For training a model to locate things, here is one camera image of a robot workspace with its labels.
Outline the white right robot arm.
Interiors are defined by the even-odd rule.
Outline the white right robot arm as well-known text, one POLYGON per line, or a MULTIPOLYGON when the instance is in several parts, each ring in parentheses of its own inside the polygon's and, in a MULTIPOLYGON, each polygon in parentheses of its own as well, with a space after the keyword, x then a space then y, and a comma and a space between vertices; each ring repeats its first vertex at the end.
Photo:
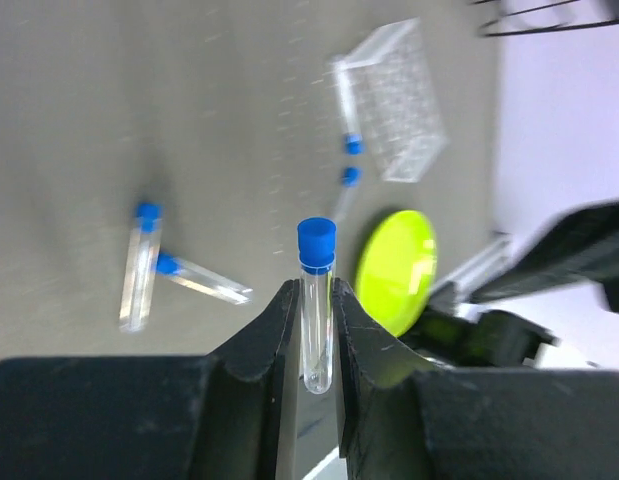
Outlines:
MULTIPOLYGON (((470 291, 468 301, 485 304, 582 281, 599 284, 607 309, 619 314, 619 200, 560 218, 512 267, 470 291)), ((439 294, 446 304, 428 303, 400 337, 414 351, 452 366, 510 368, 557 341, 545 328, 503 310, 487 310, 474 322, 454 316, 455 282, 439 294)))

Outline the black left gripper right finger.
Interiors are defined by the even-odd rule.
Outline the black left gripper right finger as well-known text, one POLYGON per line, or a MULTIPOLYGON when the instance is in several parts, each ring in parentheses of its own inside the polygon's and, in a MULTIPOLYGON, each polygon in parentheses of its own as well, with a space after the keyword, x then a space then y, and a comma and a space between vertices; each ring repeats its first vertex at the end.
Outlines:
POLYGON ((339 454, 352 479, 619 479, 619 371, 441 369, 337 281, 339 454))

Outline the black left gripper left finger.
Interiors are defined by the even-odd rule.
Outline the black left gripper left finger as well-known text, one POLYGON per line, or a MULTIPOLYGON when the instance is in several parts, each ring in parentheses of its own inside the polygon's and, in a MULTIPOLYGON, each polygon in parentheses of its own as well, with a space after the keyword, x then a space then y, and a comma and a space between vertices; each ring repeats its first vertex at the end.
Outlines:
POLYGON ((290 479, 300 286, 202 356, 0 361, 0 479, 290 479))

